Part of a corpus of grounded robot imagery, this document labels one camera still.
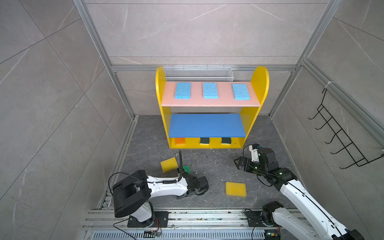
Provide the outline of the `bright green yellow sponge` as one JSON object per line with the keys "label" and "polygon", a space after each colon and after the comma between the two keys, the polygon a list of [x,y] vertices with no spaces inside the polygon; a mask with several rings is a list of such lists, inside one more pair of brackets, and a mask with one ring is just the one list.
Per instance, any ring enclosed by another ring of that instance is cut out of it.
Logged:
{"label": "bright green yellow sponge", "polygon": [[190,174],[191,173],[191,168],[189,165],[183,166],[183,173],[184,174]]}

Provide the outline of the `dark green wavy sponge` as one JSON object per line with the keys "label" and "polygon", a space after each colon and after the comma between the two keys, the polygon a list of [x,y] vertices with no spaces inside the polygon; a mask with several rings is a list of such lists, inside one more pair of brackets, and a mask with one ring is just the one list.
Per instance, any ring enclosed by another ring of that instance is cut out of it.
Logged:
{"label": "dark green wavy sponge", "polygon": [[200,144],[201,145],[209,145],[210,144],[210,138],[200,138]]}
{"label": "dark green wavy sponge", "polygon": [[221,144],[222,145],[231,145],[232,144],[232,138],[222,138]]}

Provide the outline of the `orange yellow sponge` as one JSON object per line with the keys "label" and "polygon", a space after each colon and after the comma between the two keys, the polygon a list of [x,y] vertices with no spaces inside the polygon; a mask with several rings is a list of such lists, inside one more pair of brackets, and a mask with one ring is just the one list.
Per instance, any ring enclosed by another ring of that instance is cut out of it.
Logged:
{"label": "orange yellow sponge", "polygon": [[175,145],[185,145],[186,144],[186,139],[185,138],[175,138]]}

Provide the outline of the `light blue sponge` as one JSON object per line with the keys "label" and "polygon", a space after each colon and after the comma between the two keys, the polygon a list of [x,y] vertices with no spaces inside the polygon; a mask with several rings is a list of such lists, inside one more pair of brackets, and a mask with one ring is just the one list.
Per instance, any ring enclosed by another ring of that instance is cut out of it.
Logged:
{"label": "light blue sponge", "polygon": [[175,99],[188,100],[191,98],[191,83],[177,83],[175,91]]}
{"label": "light blue sponge", "polygon": [[235,100],[250,100],[251,96],[246,84],[232,84]]}
{"label": "light blue sponge", "polygon": [[218,99],[219,93],[216,83],[203,83],[204,99]]}

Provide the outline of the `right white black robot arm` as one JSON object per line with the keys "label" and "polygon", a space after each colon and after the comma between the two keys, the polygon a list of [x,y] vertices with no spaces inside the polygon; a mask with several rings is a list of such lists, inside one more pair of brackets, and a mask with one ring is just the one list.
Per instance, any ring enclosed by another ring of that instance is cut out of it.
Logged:
{"label": "right white black robot arm", "polygon": [[362,240],[357,230],[349,230],[328,213],[305,189],[296,175],[287,168],[281,168],[275,153],[258,144],[248,145],[251,157],[234,160],[238,170],[265,178],[269,187],[274,187],[287,197],[306,218],[304,223],[293,216],[277,201],[263,206],[260,216],[245,210],[249,226],[262,224],[266,227],[280,226],[299,240]]}

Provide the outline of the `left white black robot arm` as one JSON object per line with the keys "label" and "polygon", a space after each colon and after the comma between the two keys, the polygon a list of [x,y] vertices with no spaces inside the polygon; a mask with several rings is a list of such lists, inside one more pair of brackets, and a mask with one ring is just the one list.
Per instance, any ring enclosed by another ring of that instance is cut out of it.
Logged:
{"label": "left white black robot arm", "polygon": [[178,173],[173,178],[148,176],[144,170],[124,175],[124,179],[110,187],[115,217],[132,218],[141,225],[149,225],[155,220],[150,199],[163,196],[175,196],[178,199],[190,195],[202,196],[209,189],[206,177],[197,178],[188,173]]}

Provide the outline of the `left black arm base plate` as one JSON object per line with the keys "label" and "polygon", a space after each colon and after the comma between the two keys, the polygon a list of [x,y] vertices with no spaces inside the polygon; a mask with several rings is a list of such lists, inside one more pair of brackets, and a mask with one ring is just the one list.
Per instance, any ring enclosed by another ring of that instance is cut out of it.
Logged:
{"label": "left black arm base plate", "polygon": [[155,211],[152,217],[144,222],[139,222],[136,218],[130,217],[127,223],[128,228],[147,228],[153,227],[166,228],[169,221],[169,213],[166,211]]}

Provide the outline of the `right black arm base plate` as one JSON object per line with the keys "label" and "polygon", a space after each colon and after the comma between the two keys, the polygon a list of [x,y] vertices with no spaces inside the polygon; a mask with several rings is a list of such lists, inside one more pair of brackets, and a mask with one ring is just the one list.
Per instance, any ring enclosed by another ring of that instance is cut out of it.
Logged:
{"label": "right black arm base plate", "polygon": [[262,220],[262,211],[252,211],[252,210],[245,210],[244,214],[246,216],[246,220],[248,222],[249,227],[270,227],[270,228],[278,228],[279,225],[276,223],[268,222],[265,223]]}

